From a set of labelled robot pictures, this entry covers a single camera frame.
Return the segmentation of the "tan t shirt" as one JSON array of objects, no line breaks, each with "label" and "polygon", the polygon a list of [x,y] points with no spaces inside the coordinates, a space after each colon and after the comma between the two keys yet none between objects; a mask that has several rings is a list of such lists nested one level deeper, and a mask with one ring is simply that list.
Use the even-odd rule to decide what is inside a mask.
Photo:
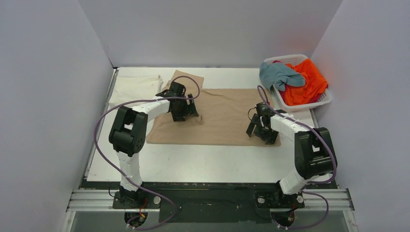
[{"label": "tan t shirt", "polygon": [[257,89],[203,88],[203,77],[179,70],[172,79],[189,94],[199,95],[194,101],[199,115],[182,122],[174,122],[170,113],[156,117],[146,136],[148,144],[268,146],[256,135],[246,134],[248,110],[262,101]]}]

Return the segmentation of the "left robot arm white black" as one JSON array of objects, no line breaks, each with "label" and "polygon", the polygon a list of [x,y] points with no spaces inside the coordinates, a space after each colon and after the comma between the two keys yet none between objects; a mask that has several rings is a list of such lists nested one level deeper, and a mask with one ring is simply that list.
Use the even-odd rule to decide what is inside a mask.
[{"label": "left robot arm white black", "polygon": [[119,201],[133,208],[142,206],[146,195],[139,191],[143,181],[140,175],[139,153],[146,143],[147,125],[155,118],[170,113],[174,122],[187,117],[198,117],[195,96],[187,88],[172,81],[168,89],[150,100],[139,101],[138,106],[123,103],[117,110],[109,133],[109,143],[117,153],[121,182]]}]

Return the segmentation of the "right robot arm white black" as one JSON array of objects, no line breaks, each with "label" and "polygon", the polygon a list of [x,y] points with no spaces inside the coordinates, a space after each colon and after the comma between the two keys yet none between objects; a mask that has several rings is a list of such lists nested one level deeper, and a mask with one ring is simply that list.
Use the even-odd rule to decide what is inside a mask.
[{"label": "right robot arm white black", "polygon": [[326,128],[312,128],[283,110],[272,110],[265,102],[255,106],[246,134],[255,135],[272,145],[279,135],[294,143],[294,168],[279,180],[273,190],[256,192],[258,208],[291,209],[303,207],[301,191],[319,177],[334,174],[337,160],[330,133]]}]

